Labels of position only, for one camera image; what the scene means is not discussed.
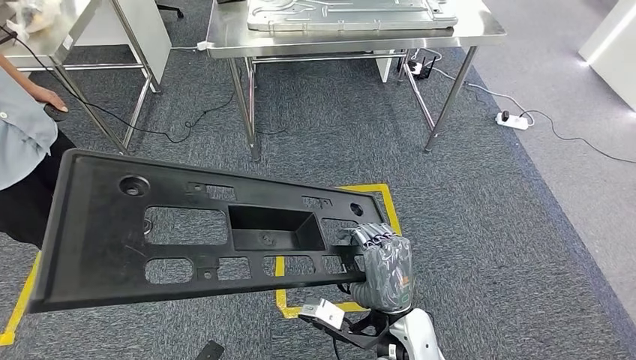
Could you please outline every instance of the gray shirt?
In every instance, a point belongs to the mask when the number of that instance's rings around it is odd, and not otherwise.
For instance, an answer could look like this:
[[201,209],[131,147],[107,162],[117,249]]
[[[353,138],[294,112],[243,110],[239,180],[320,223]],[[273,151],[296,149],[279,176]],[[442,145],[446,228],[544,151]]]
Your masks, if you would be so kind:
[[44,108],[0,68],[0,190],[30,174],[57,137]]

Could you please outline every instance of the metal tray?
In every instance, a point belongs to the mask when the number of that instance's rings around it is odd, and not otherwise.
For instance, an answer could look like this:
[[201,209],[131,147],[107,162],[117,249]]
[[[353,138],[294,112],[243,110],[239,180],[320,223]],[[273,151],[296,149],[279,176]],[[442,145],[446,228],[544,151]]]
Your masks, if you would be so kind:
[[262,32],[444,29],[452,6],[435,0],[249,0],[247,27]]
[[[214,189],[227,189],[233,196]],[[155,244],[151,207],[221,211],[225,244]],[[357,245],[326,241],[323,219],[383,222],[370,194],[270,181],[134,157],[71,150],[62,159],[30,312],[364,281]],[[304,256],[314,273],[274,277],[266,257]],[[244,257],[249,278],[219,280],[220,260]],[[330,273],[323,257],[342,268]],[[152,283],[151,260],[191,264],[183,283]]]

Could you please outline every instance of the black pants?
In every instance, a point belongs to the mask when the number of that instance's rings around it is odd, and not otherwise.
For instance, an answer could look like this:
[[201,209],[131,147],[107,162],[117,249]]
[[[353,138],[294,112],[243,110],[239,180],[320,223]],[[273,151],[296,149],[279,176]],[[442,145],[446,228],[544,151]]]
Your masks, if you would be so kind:
[[58,131],[58,139],[51,146],[51,156],[44,156],[44,160],[22,181],[0,190],[0,232],[18,242],[42,248],[62,154],[74,147]]

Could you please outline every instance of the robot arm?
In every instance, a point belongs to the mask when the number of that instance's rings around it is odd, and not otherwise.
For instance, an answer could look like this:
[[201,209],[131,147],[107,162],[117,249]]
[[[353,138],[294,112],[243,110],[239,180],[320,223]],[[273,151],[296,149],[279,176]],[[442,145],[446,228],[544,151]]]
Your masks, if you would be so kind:
[[[409,240],[385,223],[367,223],[340,232],[342,239],[347,236],[364,248],[367,280],[352,283],[344,291],[370,313],[351,323],[344,311],[320,299],[306,303],[298,317],[335,340],[362,349],[376,347],[378,360],[445,360],[437,346],[431,317],[422,309],[411,308]],[[375,334],[362,333],[369,326],[375,328]]]

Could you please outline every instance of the metal plate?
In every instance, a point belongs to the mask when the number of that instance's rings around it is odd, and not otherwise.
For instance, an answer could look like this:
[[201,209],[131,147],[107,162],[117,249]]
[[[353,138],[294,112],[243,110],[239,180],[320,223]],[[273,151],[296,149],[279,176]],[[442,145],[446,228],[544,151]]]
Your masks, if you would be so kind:
[[457,25],[430,30],[254,31],[246,1],[212,1],[206,42],[213,58],[297,56],[436,47],[501,44],[506,31],[481,0],[454,0]]
[[247,26],[263,32],[444,29],[457,23],[446,1],[250,0]]
[[[235,199],[209,189],[232,188]],[[221,211],[225,244],[156,244],[144,236],[152,207]],[[382,222],[370,194],[215,172],[133,157],[72,150],[64,154],[30,312],[153,302],[363,281],[358,246],[326,241],[323,219]],[[273,277],[266,257],[305,256],[313,274]],[[330,274],[327,256],[346,272]],[[248,279],[219,280],[220,261],[244,257]],[[151,283],[146,264],[178,259],[192,265],[183,283]]]

